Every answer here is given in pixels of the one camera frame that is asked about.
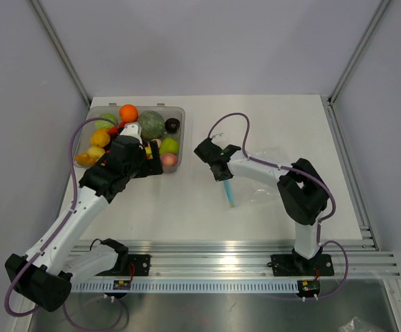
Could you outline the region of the clear zip top bag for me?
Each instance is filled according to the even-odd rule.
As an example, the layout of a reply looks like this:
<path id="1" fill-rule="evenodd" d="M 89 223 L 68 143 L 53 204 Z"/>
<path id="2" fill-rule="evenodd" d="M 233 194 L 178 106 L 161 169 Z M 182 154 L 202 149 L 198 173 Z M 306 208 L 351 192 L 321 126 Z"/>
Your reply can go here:
<path id="1" fill-rule="evenodd" d="M 276 199 L 279 196 L 279 178 L 287 173 L 278 167 L 246 158 L 242 151 L 234 153 L 227 166 L 232 178 L 225 180 L 224 188 L 231 208 Z"/>

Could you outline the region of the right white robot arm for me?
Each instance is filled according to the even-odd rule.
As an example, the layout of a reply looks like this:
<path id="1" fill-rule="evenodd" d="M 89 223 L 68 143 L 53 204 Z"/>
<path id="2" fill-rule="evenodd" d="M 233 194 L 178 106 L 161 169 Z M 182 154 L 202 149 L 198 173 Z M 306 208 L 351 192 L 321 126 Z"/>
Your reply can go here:
<path id="1" fill-rule="evenodd" d="M 276 164 L 252 157 L 236 145 L 222 149 L 211 138 L 204 139 L 194 153 L 209 165 L 216 181 L 238 176 L 276 187 L 287 215 L 295 222 L 295 270 L 308 274 L 317 267 L 318 218 L 327 208 L 330 194 L 309 160 Z"/>

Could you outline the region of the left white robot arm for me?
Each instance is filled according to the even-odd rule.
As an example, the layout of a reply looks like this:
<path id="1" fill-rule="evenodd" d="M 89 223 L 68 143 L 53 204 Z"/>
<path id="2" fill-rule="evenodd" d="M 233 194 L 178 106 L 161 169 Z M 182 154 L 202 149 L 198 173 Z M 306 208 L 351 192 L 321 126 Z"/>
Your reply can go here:
<path id="1" fill-rule="evenodd" d="M 149 166 L 140 135 L 120 134 L 102 162 L 88 168 L 81 180 L 73 183 L 76 192 L 68 211 L 24 255 L 12 254 L 7 258 L 9 290 L 53 312 L 66 301 L 74 285 L 100 273 L 129 272 L 129 249 L 113 239 L 104 240 L 101 248 L 75 260 L 67 260 L 68 254 L 131 179 L 161 174 L 161 168 Z"/>

